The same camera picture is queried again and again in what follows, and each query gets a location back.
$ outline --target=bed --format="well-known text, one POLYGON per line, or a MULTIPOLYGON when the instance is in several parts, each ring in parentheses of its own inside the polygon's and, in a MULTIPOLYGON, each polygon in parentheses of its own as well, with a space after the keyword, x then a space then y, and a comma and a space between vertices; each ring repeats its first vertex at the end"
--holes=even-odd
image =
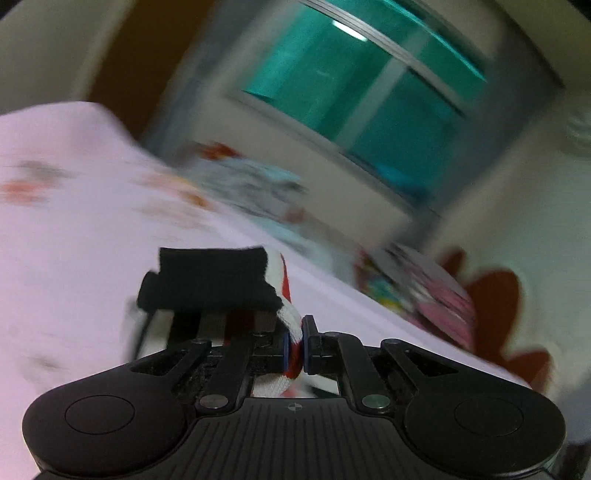
POLYGON ((60 103, 0 116, 0 477, 38 472, 21 435, 27 406, 127 360, 134 300, 158 248, 268 245, 320 331, 366 345, 401 338, 483 371, 509 373, 423 332, 322 272, 137 147, 100 106, 60 103))

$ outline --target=black cloth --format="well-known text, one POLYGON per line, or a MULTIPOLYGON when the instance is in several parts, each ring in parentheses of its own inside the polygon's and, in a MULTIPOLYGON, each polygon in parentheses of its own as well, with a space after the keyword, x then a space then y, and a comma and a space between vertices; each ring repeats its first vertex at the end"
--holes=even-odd
POLYGON ((247 249, 160 249, 160 272, 144 277, 137 305, 145 312, 277 312, 275 288, 265 281, 263 247, 247 249))

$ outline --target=white wall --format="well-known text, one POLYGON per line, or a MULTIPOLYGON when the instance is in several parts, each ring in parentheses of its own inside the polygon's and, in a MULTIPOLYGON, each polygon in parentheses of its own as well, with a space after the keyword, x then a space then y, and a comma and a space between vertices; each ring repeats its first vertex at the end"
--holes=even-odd
POLYGON ((556 361, 552 395, 591 369, 591 159, 562 152, 577 97, 559 99, 505 161, 455 207, 431 246, 459 245, 469 272, 508 267, 523 287, 508 349, 545 346, 556 361))
MULTIPOLYGON (((472 36, 475 44, 486 50, 485 54, 493 55, 502 28, 492 10, 486 10, 476 0, 453 0, 449 9, 441 0, 428 3, 433 10, 444 13, 446 21, 472 36), (468 28, 474 19, 478 19, 480 26, 488 24, 489 33, 474 26, 468 28)), ((228 55, 204 94, 194 139, 219 141, 254 160, 299 174, 309 189, 308 211, 362 246, 372 248, 407 224, 408 216, 400 203, 285 128, 271 124, 254 109, 228 97, 238 78, 256 65, 297 7, 293 1, 278 2, 257 19, 228 55)))
POLYGON ((591 88, 591 22, 570 2, 496 1, 537 45, 567 88, 591 88))
POLYGON ((135 0, 22 0, 0 21, 0 113, 84 97, 135 0))

